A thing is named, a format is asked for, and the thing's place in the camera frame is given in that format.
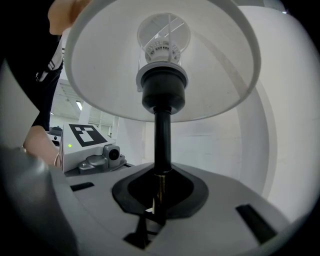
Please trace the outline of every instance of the white device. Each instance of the white device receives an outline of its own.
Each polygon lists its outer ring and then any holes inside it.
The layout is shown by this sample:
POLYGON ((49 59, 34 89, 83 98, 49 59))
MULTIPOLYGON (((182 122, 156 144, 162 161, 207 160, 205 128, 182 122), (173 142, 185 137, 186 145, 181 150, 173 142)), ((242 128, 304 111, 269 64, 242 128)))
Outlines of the white device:
POLYGON ((88 157, 101 156, 106 145, 115 141, 93 124, 65 123, 60 141, 60 164, 70 171, 88 157))

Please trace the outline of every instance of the black sleeve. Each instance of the black sleeve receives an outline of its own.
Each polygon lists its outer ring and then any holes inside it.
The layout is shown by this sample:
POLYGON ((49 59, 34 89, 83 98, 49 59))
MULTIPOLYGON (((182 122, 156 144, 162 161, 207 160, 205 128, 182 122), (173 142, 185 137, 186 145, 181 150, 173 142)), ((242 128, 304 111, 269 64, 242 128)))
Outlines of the black sleeve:
POLYGON ((4 58, 23 89, 39 110, 33 126, 49 130, 50 111, 59 76, 63 67, 48 72, 45 79, 36 81, 50 63, 60 36, 50 34, 48 11, 54 0, 10 1, 4 26, 4 58))
POLYGON ((58 69, 50 71, 42 82, 37 83, 39 86, 37 89, 38 98, 31 101, 40 113, 32 126, 41 126, 44 130, 49 131, 52 102, 62 68, 63 63, 58 69))

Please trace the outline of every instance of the ceiling light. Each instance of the ceiling light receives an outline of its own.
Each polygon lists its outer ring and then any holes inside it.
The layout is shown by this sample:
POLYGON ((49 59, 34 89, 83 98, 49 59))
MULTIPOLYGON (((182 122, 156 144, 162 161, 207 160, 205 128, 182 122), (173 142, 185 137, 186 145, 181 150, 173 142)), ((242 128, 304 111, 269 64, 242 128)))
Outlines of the ceiling light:
POLYGON ((78 107, 79 107, 79 109, 80 109, 80 111, 82 110, 82 105, 81 105, 81 102, 80 101, 76 101, 76 104, 78 105, 78 107))

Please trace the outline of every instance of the hand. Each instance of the hand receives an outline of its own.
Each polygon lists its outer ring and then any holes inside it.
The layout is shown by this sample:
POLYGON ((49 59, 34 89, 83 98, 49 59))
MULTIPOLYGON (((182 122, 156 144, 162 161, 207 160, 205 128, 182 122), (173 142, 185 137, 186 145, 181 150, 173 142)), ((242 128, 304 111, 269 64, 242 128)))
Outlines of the hand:
MULTIPOLYGON (((56 146, 49 139, 45 129, 41 126, 33 126, 27 134, 23 147, 33 156, 44 160, 47 165, 53 166, 56 156, 59 153, 56 146)), ((56 166, 60 167, 60 158, 56 161, 56 166)))
POLYGON ((91 0, 54 0, 48 11, 50 34, 62 35, 91 0))

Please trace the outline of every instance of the lamp base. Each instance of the lamp base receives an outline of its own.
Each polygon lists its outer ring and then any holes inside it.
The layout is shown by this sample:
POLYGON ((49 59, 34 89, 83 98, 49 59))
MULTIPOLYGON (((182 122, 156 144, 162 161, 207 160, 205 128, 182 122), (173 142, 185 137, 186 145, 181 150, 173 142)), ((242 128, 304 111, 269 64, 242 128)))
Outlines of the lamp base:
MULTIPOLYGON (((145 215, 146 210, 153 207, 154 194, 158 189, 155 184, 157 177, 151 165, 119 180, 112 188, 112 195, 123 211, 145 215)), ((162 206, 165 219, 191 217, 205 204, 208 194, 203 180, 172 165, 172 171, 165 176, 162 206)))

